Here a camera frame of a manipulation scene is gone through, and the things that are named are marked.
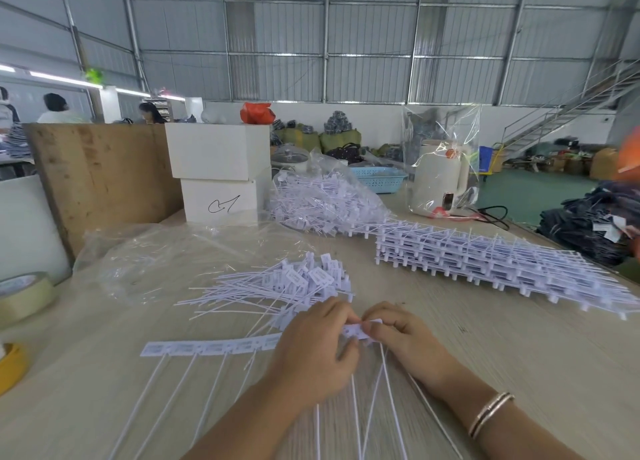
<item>masking tape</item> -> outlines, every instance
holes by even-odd
[[[4,347],[5,357],[0,359],[0,396],[14,387],[22,376],[27,373],[29,364],[27,355],[19,344],[0,343]]]
[[[46,273],[28,273],[0,281],[0,329],[42,310],[54,298],[53,285]]]

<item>table surface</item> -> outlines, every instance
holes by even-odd
[[[399,197],[385,201],[399,209]],[[414,215],[403,215],[430,222]],[[168,223],[178,224],[184,214]],[[513,235],[495,226],[440,222],[475,233]],[[527,235],[523,230],[516,234]],[[530,240],[545,243],[528,234]],[[441,275],[376,266],[373,239],[307,235],[318,253],[343,262],[363,312],[381,300],[400,301],[423,318],[462,362],[499,390],[512,391],[517,403],[586,458],[637,458],[640,450],[640,320],[621,321],[602,311],[581,312],[561,301],[524,298]],[[202,267],[181,258],[161,286],[178,290],[172,302],[197,296],[188,286]],[[630,286],[636,295],[636,286]],[[0,458],[106,459],[139,398],[156,358],[140,358],[151,340],[215,340],[244,336],[253,320],[223,313],[188,320],[193,309],[171,302],[127,306],[95,285],[68,280],[48,310],[2,332],[5,342],[25,344],[31,356],[28,375],[0,397]],[[263,373],[269,353],[256,357],[248,382]],[[231,356],[216,389],[207,425],[231,405],[244,378],[248,356]],[[380,350],[364,349],[356,377],[360,430],[372,400]],[[196,360],[169,415],[141,458],[176,459],[186,451],[202,413],[219,357]],[[118,459],[134,457],[151,425],[184,373],[189,358],[172,358],[140,408]],[[390,362],[390,382],[408,457],[455,459],[404,372]],[[386,388],[380,387],[372,416],[368,459],[401,458]],[[436,411],[464,458],[482,457],[442,405]],[[356,432],[351,392],[321,405],[322,456],[353,459]],[[279,458],[315,458],[311,413],[303,415],[283,442]]]

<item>forearm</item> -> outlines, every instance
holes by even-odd
[[[442,387],[434,391],[468,430],[497,392],[455,362]],[[477,441],[491,460],[578,460],[581,456],[556,440],[513,402],[507,402],[483,426]]]
[[[299,413],[284,385],[263,379],[182,460],[268,460]]]

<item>person's left hand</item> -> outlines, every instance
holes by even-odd
[[[300,312],[282,333],[264,378],[290,392],[300,409],[311,408],[343,389],[360,353],[352,339],[336,359],[343,325],[361,320],[347,302],[331,297]]]

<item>hand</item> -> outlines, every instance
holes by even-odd
[[[447,378],[461,366],[421,319],[389,302],[373,305],[362,319],[366,334],[386,345],[431,394],[441,396]],[[373,319],[381,319],[383,323],[369,321]]]
[[[311,408],[343,389],[360,353],[352,340],[336,359],[343,325],[360,318],[347,302],[331,297],[300,312],[282,333],[265,378],[290,391],[300,409]]]

